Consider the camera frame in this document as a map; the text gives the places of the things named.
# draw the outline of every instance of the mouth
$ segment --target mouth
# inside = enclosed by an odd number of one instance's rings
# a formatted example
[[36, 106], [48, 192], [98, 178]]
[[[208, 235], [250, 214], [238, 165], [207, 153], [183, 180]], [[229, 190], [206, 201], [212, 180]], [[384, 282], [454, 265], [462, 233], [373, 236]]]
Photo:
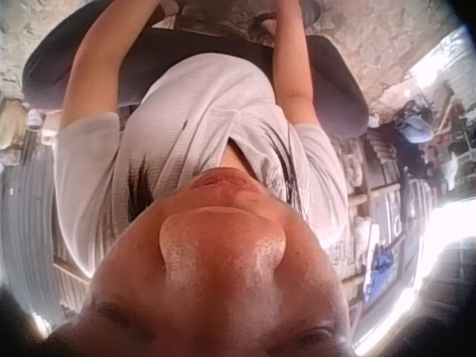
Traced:
[[253, 183], [246, 174], [237, 169], [231, 168], [219, 168], [207, 171], [205, 174], [198, 177], [190, 187], [196, 189], [220, 184], [229, 184], [240, 190], [260, 192], [257, 185]]

